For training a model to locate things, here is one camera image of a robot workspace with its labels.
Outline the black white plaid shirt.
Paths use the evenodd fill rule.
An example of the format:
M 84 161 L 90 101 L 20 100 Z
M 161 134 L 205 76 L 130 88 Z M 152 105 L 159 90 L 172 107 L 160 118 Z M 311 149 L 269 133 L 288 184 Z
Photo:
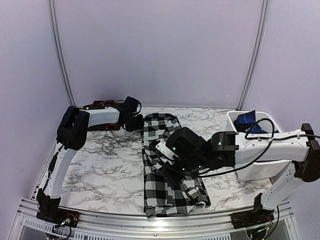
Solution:
M 142 131 L 142 161 L 144 164 L 144 206 L 147 217 L 188 215 L 196 208 L 211 205 L 206 187 L 200 178 L 183 177 L 172 183 L 165 175 L 163 162 L 153 145 L 167 141 L 181 128 L 178 118 L 170 113 L 151 113 L 144 117 Z

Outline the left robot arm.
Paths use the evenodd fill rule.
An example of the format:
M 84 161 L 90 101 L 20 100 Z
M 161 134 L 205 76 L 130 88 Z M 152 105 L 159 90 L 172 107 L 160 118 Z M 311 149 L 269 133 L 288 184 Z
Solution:
M 103 109 L 81 109 L 70 106 L 64 113 L 57 129 L 55 154 L 48 167 L 48 178 L 37 193 L 38 207 L 53 223 L 63 219 L 58 208 L 62 185 L 69 165 L 86 143 L 88 128 L 103 124 L 119 124 L 128 132 L 140 130 L 144 118 L 131 109 L 105 107 Z

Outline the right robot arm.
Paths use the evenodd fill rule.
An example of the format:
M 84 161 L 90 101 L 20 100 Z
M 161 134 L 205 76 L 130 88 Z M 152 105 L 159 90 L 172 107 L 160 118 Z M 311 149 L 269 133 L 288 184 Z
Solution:
M 258 224 L 304 183 L 320 178 L 320 144 L 310 124 L 282 133 L 218 131 L 209 140 L 183 127 L 156 145 L 175 180 L 199 177 L 208 169 L 212 176 L 226 167 L 243 181 L 275 178 L 272 186 L 255 198 L 247 219 Z

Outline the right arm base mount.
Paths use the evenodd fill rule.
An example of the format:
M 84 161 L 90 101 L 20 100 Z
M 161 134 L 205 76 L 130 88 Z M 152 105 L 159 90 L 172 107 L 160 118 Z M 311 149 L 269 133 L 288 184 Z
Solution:
M 252 227 L 275 219 L 273 215 L 274 210 L 264 209 L 261 198 L 262 193 L 259 193 L 254 198 L 253 209 L 231 214 L 230 218 L 234 229 Z

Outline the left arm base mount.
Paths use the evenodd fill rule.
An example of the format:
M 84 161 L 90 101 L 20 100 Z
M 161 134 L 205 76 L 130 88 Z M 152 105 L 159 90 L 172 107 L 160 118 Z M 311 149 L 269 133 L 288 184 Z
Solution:
M 78 211 L 60 208 L 61 198 L 50 198 L 44 195 L 38 200 L 38 212 L 36 217 L 40 220 L 56 225 L 70 219 L 69 225 L 77 227 L 80 213 Z

